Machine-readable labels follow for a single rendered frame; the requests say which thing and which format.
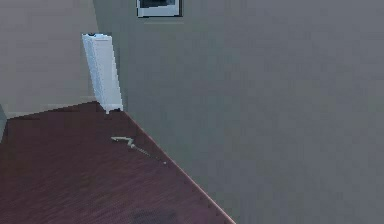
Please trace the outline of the pale thin bent rod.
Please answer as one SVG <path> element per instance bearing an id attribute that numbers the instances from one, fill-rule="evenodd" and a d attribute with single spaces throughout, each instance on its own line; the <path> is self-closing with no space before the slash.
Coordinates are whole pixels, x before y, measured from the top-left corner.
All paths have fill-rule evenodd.
<path id="1" fill-rule="evenodd" d="M 159 157 L 157 156 L 154 156 L 154 155 L 151 155 L 149 152 L 147 152 L 146 150 L 136 146 L 134 144 L 134 139 L 133 138 L 130 138 L 130 137 L 123 137 L 123 136 L 113 136 L 111 138 L 112 141 L 115 141 L 115 142 L 125 142 L 127 144 L 127 146 L 132 149 L 132 150 L 136 150 L 144 155 L 146 155 L 147 157 L 151 158 L 151 159 L 154 159 L 156 161 L 159 161 L 161 162 L 163 165 L 166 165 L 167 162 L 160 159 Z"/>

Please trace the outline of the white tall cabinet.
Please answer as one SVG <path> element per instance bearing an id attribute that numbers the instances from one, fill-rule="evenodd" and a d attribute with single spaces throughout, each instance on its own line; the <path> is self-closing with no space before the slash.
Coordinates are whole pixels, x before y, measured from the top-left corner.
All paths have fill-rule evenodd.
<path id="1" fill-rule="evenodd" d="M 95 33 L 83 34 L 82 42 L 97 102 L 106 114 L 123 110 L 112 37 Z"/>

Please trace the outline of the white framed wall picture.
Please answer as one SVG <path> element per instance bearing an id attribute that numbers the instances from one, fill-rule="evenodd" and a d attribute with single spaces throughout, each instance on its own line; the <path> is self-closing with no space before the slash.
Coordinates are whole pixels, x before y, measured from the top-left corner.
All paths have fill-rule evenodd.
<path id="1" fill-rule="evenodd" d="M 145 17 L 180 17 L 181 0 L 136 0 L 137 16 Z"/>

